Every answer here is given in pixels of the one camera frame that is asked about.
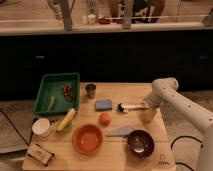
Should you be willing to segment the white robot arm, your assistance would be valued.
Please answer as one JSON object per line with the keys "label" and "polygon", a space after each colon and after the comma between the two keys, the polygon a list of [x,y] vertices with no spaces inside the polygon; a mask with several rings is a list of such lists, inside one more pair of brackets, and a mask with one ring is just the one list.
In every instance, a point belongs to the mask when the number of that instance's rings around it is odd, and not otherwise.
{"label": "white robot arm", "polygon": [[213,171],[213,112],[178,93],[178,87],[173,77],[155,79],[144,100],[150,108],[159,108],[163,101],[170,103],[203,134],[196,171]]}

